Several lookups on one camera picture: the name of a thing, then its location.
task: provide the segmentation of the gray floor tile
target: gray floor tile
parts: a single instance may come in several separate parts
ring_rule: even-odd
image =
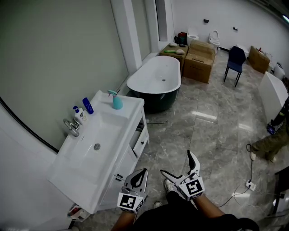
[[[237,73],[230,70],[224,83],[228,53],[218,51],[209,84],[183,77],[176,102],[171,109],[146,115],[150,143],[146,145],[136,169],[149,170],[147,193],[149,195],[139,215],[152,209],[155,201],[166,204],[164,177],[160,169],[175,175],[187,175],[189,148],[200,161],[200,175],[207,197],[222,205],[234,191],[246,190],[245,182],[251,178],[251,159],[246,144],[269,135],[266,117],[258,92],[263,74],[248,63],[235,88]],[[237,217],[247,217],[260,224],[261,230],[274,230],[272,225],[286,221],[265,219],[270,212],[275,188],[275,173],[289,165],[289,148],[283,147],[277,162],[271,163],[257,157],[252,165],[252,182],[258,192],[247,191],[231,199],[221,209]],[[110,230],[121,211],[117,208],[98,211],[83,223],[81,231]]]

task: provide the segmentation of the camouflage pants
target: camouflage pants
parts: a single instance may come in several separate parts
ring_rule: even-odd
[[[255,154],[265,154],[267,160],[272,160],[278,151],[289,144],[289,124],[285,119],[282,126],[274,135],[267,136],[251,146]]]

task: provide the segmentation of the spray nozzle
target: spray nozzle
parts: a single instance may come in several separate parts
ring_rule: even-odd
[[[117,92],[115,92],[115,91],[113,91],[113,90],[108,90],[107,92],[108,92],[108,96],[110,96],[111,94],[112,94],[113,96],[116,96],[116,95],[117,95]]]

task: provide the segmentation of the drain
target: drain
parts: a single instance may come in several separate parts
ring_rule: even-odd
[[[100,144],[96,143],[96,144],[94,145],[94,150],[97,151],[97,150],[99,150],[99,149],[100,149]]]

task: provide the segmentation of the cabinet drawer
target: cabinet drawer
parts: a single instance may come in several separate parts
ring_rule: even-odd
[[[146,143],[148,142],[148,140],[149,140],[148,129],[147,129],[147,126],[144,126],[143,130],[140,133],[140,136],[139,136],[137,142],[135,143],[135,146],[133,147],[133,150],[138,157],[140,157],[140,155],[142,154],[144,147],[145,147]]]
[[[125,180],[127,176],[134,171],[136,163],[137,158],[135,157],[131,147],[128,145],[117,170],[114,172],[114,175],[122,180]]]

